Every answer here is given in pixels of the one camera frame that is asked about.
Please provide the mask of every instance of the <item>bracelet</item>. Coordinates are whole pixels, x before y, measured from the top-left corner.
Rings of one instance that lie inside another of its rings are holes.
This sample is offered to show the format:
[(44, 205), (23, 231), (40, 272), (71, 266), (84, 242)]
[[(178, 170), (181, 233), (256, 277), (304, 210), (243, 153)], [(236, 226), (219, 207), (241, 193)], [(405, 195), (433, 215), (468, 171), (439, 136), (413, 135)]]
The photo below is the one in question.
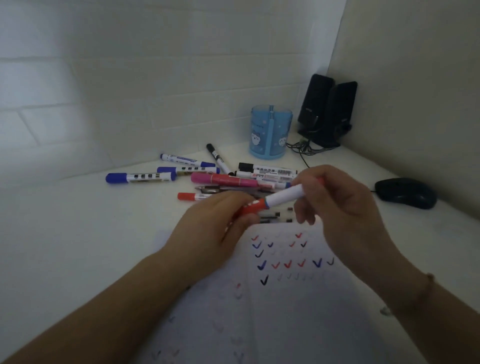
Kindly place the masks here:
[(384, 316), (394, 316), (398, 314), (409, 314), (418, 309), (429, 298), (433, 286), (435, 285), (435, 276), (432, 273), (427, 273), (427, 278), (427, 286), (411, 303), (393, 310), (385, 306), (380, 310), (380, 313)]

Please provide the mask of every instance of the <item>forearm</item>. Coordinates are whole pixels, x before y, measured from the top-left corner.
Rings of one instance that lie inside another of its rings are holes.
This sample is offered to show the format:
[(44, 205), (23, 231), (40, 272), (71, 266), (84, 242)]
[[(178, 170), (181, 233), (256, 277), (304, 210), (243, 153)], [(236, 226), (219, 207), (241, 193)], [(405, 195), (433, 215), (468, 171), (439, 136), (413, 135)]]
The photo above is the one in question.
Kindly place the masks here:
[[(415, 302), (429, 284), (404, 258), (379, 280), (374, 289), (394, 312)], [(396, 318), (429, 363), (480, 363), (480, 315), (440, 285)]]
[(130, 272), (5, 361), (125, 363), (184, 291), (161, 252)]

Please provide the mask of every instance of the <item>cartoon print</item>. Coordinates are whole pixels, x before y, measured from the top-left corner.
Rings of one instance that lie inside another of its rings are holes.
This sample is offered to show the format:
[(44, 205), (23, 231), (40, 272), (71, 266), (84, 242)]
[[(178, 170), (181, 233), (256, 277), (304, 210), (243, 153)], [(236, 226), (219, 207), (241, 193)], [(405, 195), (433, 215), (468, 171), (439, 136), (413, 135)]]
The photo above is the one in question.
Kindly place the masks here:
[(283, 138), (280, 138), (280, 140), (278, 141), (278, 145), (279, 146), (285, 146), (286, 142), (287, 142), (287, 137), (284, 136)]
[(252, 143), (254, 146), (257, 146), (259, 145), (260, 143), (260, 136), (255, 134), (255, 133), (252, 133)]

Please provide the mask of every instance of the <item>left hand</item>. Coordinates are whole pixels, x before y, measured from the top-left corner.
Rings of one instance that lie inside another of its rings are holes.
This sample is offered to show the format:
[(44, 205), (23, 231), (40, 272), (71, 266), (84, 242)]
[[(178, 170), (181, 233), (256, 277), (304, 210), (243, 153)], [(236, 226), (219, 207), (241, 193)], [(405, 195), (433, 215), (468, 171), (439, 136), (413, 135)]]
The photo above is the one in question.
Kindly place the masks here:
[(190, 207), (158, 252), (172, 263), (185, 287), (213, 273), (230, 258), (245, 230), (260, 222), (244, 215), (232, 222), (238, 209), (254, 198), (239, 191), (216, 194)]

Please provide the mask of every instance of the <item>hand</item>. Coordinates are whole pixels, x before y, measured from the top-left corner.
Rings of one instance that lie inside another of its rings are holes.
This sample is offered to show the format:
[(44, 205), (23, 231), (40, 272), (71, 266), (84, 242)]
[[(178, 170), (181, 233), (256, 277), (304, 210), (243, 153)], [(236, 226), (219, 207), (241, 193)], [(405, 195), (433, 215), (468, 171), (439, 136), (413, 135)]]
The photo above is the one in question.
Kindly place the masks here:
[(185, 212), (159, 252), (166, 257), (164, 261), (173, 262), (175, 273), (185, 287), (220, 268), (245, 230), (260, 222), (253, 214), (232, 222), (238, 209), (253, 200), (244, 192), (221, 192)]
[[(325, 187), (316, 178), (323, 177)], [(323, 165), (301, 172), (305, 197), (295, 203), (297, 221), (310, 225), (315, 214), (324, 224), (325, 239), (338, 258), (374, 290), (385, 285), (392, 269), (410, 268), (395, 247), (370, 190), (335, 167)]]

